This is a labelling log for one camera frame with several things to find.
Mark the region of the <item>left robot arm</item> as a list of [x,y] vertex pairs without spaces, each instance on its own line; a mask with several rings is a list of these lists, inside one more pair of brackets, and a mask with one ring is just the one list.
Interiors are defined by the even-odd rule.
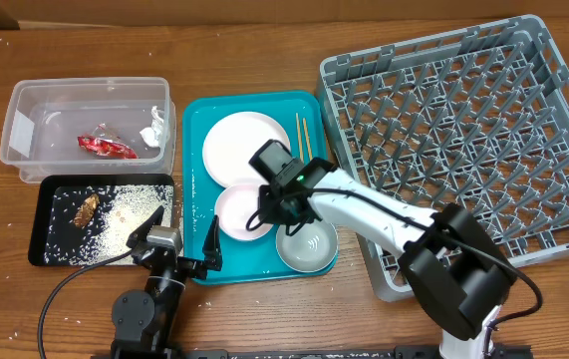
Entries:
[[205,238],[204,257],[194,259],[180,254],[179,232],[161,224],[163,213],[158,207],[127,240],[134,264],[148,269],[149,276],[144,289],[123,293],[113,305],[112,358],[183,358],[170,335],[186,280],[204,280],[210,271],[222,268],[218,216]]

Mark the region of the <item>red snack wrapper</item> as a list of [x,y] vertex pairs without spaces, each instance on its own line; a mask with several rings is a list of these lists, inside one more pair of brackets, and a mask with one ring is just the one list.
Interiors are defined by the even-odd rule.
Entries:
[[77,142],[81,149],[99,157],[122,160],[138,158],[136,152],[106,124],[97,125],[90,134],[78,136]]

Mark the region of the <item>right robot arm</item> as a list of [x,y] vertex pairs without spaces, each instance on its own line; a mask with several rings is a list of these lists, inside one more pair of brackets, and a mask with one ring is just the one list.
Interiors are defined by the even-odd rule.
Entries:
[[442,330],[442,358],[489,358],[497,315],[517,276],[464,207],[419,207],[361,184],[334,164],[303,163],[276,140],[250,165],[265,179],[246,226],[284,226],[295,234],[314,221],[345,226],[396,260],[428,317]]

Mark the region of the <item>grey bowl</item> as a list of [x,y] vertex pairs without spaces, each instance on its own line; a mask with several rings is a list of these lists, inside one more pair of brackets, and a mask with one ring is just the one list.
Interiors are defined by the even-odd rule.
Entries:
[[339,252],[337,229],[326,221],[307,223],[294,235],[288,235],[286,227],[280,226],[275,245],[280,259],[302,273],[327,269]]

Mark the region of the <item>wooden chopstick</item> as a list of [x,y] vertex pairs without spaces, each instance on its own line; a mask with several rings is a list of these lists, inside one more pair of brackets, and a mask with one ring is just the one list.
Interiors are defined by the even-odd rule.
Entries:
[[301,132],[301,122],[300,122],[300,118],[299,118],[298,113],[295,114],[295,120],[296,120],[296,134],[297,134],[299,158],[300,158],[302,163],[305,163],[304,151],[303,151],[302,132]]
[[305,136],[305,142],[306,142],[306,148],[307,148],[307,154],[308,154],[308,160],[309,162],[313,159],[313,152],[312,152],[312,146],[311,146],[311,142],[310,142],[310,133],[308,130],[308,124],[307,124],[307,119],[303,118],[302,120],[302,126],[303,126],[303,130],[304,130],[304,136]]

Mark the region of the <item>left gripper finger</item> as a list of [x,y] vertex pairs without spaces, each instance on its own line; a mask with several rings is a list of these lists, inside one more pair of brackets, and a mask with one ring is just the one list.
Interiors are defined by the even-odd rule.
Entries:
[[204,261],[207,264],[221,264],[222,253],[220,245],[220,225],[219,216],[216,214],[213,217],[209,231],[205,238],[202,252],[204,254]]
[[135,248],[139,243],[146,242],[146,238],[155,225],[161,225],[164,208],[159,206],[152,215],[138,226],[128,237],[126,245]]

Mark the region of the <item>white tissue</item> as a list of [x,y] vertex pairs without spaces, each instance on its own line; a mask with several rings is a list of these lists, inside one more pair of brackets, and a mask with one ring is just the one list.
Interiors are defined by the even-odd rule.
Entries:
[[148,148],[157,149],[160,147],[160,143],[164,136],[164,110],[159,109],[157,106],[153,106],[150,109],[151,122],[148,127],[140,130],[140,135],[142,141]]

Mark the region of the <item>large white plate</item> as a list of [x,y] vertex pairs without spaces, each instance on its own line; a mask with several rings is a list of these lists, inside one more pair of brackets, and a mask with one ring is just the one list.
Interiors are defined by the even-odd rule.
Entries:
[[207,133],[202,158],[208,174],[223,187],[265,183],[249,160],[268,141],[290,148],[290,140],[273,118],[258,112],[237,112],[218,121]]

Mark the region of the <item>brown food scrap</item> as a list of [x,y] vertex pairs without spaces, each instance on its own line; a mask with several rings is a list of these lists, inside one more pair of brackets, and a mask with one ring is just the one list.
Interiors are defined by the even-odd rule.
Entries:
[[77,210],[75,217],[73,219],[73,224],[75,227],[84,228],[86,227],[91,219],[93,218],[96,209],[100,203],[99,196],[95,193],[88,196],[79,209]]

